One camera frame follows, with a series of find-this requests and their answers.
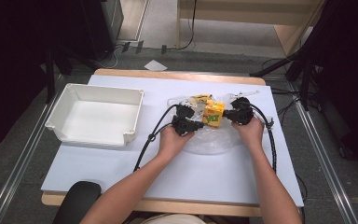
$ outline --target gray floor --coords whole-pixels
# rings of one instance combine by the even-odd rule
[[[161,55],[159,50],[155,49],[144,49],[140,54],[135,54],[134,49],[130,49],[126,53],[118,51],[117,56],[118,69],[144,69],[148,62],[157,60],[166,65],[171,71],[230,73],[232,76],[243,76],[245,73],[258,71],[261,68],[261,64],[268,59],[244,55],[185,51],[169,51],[167,54]],[[103,63],[114,63],[107,60]],[[74,73],[70,77],[65,77],[65,79],[67,82],[87,83],[92,73],[92,70],[76,63]],[[274,72],[274,76],[266,76],[268,85],[287,89],[288,85],[282,78],[283,73],[284,69],[282,68]],[[3,187],[17,158],[20,156],[45,106],[45,99],[46,91],[42,91],[17,121],[7,138],[0,144],[0,188]],[[274,95],[274,99],[279,110],[292,101],[292,96]],[[338,153],[337,142],[331,134],[323,115],[313,108],[310,113],[330,160],[334,164],[337,175],[348,193],[358,216],[358,161],[342,159]],[[295,107],[292,107],[287,112],[282,128],[295,171],[307,186],[308,198],[305,201],[306,222],[343,223],[337,203],[325,180],[321,165],[315,156],[306,129]],[[59,145],[60,142],[54,133],[44,130],[24,177],[11,199],[2,223],[51,223],[58,208],[45,206],[41,203],[42,192],[40,187]],[[251,222],[262,223],[260,218],[251,218]]]

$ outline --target white plastic bin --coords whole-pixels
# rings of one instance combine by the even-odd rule
[[[67,84],[45,126],[63,142],[123,147],[135,138],[143,90]]]

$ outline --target hand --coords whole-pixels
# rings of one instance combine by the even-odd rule
[[[193,136],[194,132],[180,136],[172,126],[168,126],[161,132],[158,156],[172,160]]]
[[[249,149],[262,146],[264,124],[259,119],[253,117],[246,125],[236,122],[231,124],[240,133],[242,141]]]

